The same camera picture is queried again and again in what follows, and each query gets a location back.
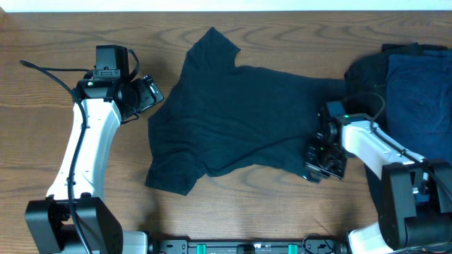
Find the dark teal t-shirt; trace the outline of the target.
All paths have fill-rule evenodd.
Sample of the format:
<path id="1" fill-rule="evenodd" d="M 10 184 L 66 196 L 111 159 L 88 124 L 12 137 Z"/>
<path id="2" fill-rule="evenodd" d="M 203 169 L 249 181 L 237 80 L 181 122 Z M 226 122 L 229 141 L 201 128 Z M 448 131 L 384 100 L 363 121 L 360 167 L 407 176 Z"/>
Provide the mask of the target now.
<path id="1" fill-rule="evenodd" d="M 214 28 L 188 50 L 178 83 L 148 120 L 145 185 L 188 194 L 203 176 L 261 165 L 311 180 L 304 166 L 319 107 L 345 82 L 237 66 L 239 48 Z"/>

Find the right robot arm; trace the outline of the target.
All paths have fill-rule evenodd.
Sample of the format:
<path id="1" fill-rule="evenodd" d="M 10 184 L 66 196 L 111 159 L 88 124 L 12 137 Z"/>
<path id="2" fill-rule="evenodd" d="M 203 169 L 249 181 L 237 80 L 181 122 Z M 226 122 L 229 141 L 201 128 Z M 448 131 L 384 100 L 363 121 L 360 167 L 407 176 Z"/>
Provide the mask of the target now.
<path id="1" fill-rule="evenodd" d="M 305 167 L 342 179 L 349 156 L 377 177 L 378 220 L 350 231 L 337 253 L 450 253 L 451 165 L 402 147 L 366 114 L 320 113 Z"/>

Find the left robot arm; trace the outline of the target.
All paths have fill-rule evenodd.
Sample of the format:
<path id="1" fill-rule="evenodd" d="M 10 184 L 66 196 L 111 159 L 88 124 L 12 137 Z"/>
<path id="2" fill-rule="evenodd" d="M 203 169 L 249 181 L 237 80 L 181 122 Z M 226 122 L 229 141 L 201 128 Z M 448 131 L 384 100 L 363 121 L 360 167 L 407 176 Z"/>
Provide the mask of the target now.
<path id="1" fill-rule="evenodd" d="M 25 221 L 39 253 L 149 253 L 147 233 L 124 231 L 105 204 L 109 152 L 127 119 L 164 97 L 149 76 L 131 82 L 82 79 L 74 92 L 73 126 L 59 173 L 44 200 L 32 200 Z"/>

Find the black garment in pile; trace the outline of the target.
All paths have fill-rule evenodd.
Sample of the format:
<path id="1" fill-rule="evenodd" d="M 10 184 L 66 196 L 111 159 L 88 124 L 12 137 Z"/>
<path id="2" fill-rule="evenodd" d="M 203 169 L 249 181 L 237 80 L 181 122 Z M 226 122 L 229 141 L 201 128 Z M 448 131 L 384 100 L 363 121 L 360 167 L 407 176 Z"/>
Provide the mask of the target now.
<path id="1" fill-rule="evenodd" d="M 389 134 L 386 120 L 386 76 L 388 57 L 394 54 L 419 56 L 425 51 L 447 51 L 445 46 L 431 44 L 384 44 L 377 54 L 356 60 L 345 72 L 348 94 L 353 98 L 346 104 L 351 114 L 366 113 L 376 117 L 376 124 Z"/>

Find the blue garment in pile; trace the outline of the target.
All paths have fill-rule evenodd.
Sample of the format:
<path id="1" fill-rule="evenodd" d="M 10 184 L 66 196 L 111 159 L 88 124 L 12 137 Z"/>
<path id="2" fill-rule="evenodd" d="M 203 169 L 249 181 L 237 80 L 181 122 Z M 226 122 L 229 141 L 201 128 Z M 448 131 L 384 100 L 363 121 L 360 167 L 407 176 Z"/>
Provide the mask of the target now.
<path id="1" fill-rule="evenodd" d="M 451 51 L 388 57 L 389 135 L 428 159 L 451 162 Z"/>

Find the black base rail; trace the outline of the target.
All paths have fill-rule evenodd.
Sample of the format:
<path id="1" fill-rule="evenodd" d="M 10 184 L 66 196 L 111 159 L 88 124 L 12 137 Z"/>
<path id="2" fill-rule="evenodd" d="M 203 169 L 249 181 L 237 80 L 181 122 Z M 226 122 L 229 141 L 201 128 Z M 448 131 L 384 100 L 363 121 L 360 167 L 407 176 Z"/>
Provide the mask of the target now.
<path id="1" fill-rule="evenodd" d="M 318 234 L 300 241 L 214 241 L 156 239 L 140 231 L 124 233 L 123 254 L 348 254 L 347 244 Z"/>

